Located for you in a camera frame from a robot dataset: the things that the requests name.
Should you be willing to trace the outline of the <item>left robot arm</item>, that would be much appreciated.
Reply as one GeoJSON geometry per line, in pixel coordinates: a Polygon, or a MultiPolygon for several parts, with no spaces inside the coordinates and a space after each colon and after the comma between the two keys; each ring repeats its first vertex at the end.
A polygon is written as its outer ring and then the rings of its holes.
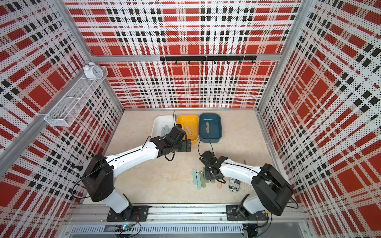
{"type": "Polygon", "coordinates": [[[95,155],[89,161],[74,166],[89,197],[93,202],[109,206],[115,213],[121,214],[132,208],[130,201],[114,186],[115,179],[125,171],[149,160],[164,157],[177,152],[191,152],[191,140],[180,124],[172,127],[164,136],[149,136],[145,143],[129,151],[111,156],[95,155]]]}

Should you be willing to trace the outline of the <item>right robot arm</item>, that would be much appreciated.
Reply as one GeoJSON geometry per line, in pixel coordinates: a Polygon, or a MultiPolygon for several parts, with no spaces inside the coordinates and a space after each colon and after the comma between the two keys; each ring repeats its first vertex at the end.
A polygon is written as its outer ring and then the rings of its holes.
{"type": "Polygon", "coordinates": [[[293,196],[290,183],[271,164],[249,166],[224,156],[216,158],[211,151],[205,151],[199,160],[205,166],[207,180],[223,181],[227,177],[254,189],[255,194],[246,195],[238,206],[245,219],[262,211],[281,216],[293,196]]]}

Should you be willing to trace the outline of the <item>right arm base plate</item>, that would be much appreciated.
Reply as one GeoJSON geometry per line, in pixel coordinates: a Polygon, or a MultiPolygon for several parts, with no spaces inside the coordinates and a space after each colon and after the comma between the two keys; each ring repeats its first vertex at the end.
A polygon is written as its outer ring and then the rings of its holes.
{"type": "Polygon", "coordinates": [[[228,221],[266,221],[267,213],[259,211],[255,214],[240,208],[238,204],[226,205],[226,216],[228,221]]]}

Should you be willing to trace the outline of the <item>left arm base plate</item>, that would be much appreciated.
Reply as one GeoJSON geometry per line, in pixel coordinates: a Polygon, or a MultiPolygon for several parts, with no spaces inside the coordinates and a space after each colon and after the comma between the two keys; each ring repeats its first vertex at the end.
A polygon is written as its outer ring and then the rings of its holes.
{"type": "Polygon", "coordinates": [[[115,212],[112,208],[110,208],[107,222],[125,222],[130,221],[132,219],[137,219],[139,222],[145,222],[147,220],[148,212],[150,206],[133,206],[130,205],[121,213],[115,212]]]}

